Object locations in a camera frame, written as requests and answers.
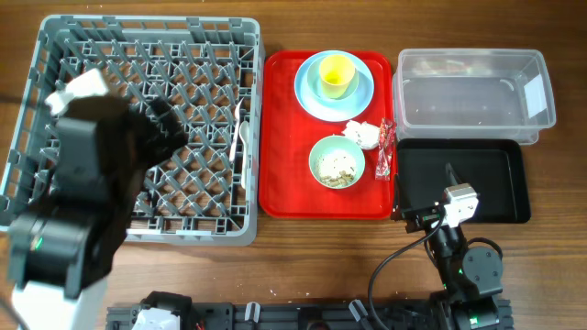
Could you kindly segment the red snack wrapper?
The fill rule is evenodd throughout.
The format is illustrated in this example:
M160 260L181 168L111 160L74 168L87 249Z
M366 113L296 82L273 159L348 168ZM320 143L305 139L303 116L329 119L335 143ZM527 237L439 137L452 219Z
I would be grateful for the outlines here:
M394 141L395 123L392 119L383 118L379 127L376 180L389 181L391 179Z

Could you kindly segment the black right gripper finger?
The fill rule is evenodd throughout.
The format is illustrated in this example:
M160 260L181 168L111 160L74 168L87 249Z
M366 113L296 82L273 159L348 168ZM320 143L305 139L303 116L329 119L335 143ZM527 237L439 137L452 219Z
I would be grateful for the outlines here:
M458 186L461 185L461 178L459 177L459 175L457 174L457 172L454 170L453 166L451 163L447 163L445 165L445 170L446 170L446 175L447 178L449 180L449 185L450 186Z
M401 181L398 174L393 176L393 185L394 185L394 199L393 199L393 212L396 215L402 215L402 193L403 188L401 186Z

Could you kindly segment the white napkin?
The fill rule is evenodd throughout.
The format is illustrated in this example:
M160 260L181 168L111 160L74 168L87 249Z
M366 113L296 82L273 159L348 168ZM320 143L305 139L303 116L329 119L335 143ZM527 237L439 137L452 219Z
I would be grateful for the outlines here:
M380 128L367 122L349 120L342 135L354 141L361 149L371 150L379 146Z

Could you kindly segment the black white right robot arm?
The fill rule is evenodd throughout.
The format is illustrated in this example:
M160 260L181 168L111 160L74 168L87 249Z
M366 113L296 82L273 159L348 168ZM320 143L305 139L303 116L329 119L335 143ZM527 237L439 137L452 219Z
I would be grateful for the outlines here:
M475 215L479 194L453 166L445 165L449 187L442 198L416 208L405 196L401 217L408 233L425 233L423 244L433 260L443 290L428 304L437 329L511 329L514 321L503 292L503 251L484 237L467 239L461 225Z

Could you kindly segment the rice and food scraps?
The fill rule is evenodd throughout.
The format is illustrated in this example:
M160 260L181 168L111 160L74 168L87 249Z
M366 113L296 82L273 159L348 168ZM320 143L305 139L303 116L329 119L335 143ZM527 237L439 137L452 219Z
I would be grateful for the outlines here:
M317 163L318 179L330 188L350 186L356 176L356 160L345 150L322 155Z

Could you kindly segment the white plastic spoon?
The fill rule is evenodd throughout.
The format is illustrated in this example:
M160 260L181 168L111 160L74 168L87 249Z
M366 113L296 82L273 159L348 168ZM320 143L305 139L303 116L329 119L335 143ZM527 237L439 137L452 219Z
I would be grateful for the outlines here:
M248 170L248 151L249 151L249 122L243 121L239 127L239 138L243 147L243 155L241 161L241 179L240 186L246 189L247 186L247 170Z

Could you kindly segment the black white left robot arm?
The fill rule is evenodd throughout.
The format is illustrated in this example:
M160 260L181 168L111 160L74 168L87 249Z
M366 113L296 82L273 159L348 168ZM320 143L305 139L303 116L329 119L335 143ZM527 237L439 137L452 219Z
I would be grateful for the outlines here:
M20 328L93 328L147 170L187 142L168 102L149 108L153 117L119 96L89 96L70 101L57 120L57 187L8 229L8 309Z

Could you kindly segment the mint green bowl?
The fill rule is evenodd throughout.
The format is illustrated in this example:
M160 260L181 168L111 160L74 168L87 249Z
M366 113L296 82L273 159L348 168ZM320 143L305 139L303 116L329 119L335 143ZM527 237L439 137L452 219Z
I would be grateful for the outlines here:
M346 137L342 137L342 136L324 137L324 138L320 139L318 142L316 142L316 144L312 147L310 154L309 154L308 163L309 163L309 169L310 169L313 177L316 179L317 182L319 182L320 184L322 184L325 187L327 187L327 186L325 184L321 183L320 180L318 179L316 163L322 155L330 153L334 150L339 150L339 149L347 151L356 160L356 165L357 165L356 176L355 176L353 183L350 186L357 183L365 171L366 160L365 160L364 152L355 142L353 142L352 140L350 140ZM346 189L350 186L347 186L344 188L330 188L330 187L327 187L327 188L341 190L341 189Z

